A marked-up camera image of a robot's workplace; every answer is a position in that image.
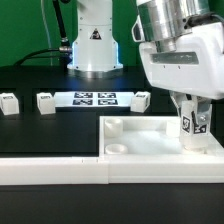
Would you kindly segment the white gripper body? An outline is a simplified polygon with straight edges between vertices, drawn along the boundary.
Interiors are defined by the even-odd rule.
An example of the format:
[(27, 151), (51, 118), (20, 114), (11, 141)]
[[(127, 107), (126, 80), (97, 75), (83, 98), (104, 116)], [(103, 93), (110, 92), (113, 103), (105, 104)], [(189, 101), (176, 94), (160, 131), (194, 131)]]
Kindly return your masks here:
[(224, 26), (196, 26), (176, 40), (176, 51), (157, 53), (153, 42), (141, 43), (140, 56), (153, 87), (209, 99), (224, 98)]

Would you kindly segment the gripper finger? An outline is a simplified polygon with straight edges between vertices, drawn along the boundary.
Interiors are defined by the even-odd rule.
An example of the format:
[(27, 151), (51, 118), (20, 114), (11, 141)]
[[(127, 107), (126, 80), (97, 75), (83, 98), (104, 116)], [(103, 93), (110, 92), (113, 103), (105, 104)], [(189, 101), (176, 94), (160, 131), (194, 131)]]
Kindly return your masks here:
[(170, 98), (177, 110), (177, 115), (181, 116), (181, 102), (182, 102), (183, 94), (179, 92), (171, 91)]
[(196, 124), (199, 126), (208, 125), (211, 121), (211, 113), (212, 113), (211, 100), (201, 96), (194, 96), (193, 101), (196, 105), (195, 108)]

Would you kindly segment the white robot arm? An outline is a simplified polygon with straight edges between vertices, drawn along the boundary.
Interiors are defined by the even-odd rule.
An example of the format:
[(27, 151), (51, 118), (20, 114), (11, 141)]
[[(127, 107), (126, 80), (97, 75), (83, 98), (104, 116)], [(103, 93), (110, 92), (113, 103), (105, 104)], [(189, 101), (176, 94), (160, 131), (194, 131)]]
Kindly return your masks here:
[[(184, 116), (191, 98), (192, 121), (210, 123), (211, 101), (224, 98), (224, 19), (208, 0), (136, 0), (132, 36), (139, 44), (150, 84), (170, 92)], [(107, 72), (120, 66), (112, 36), (112, 0), (77, 0), (78, 37), (72, 71)]]

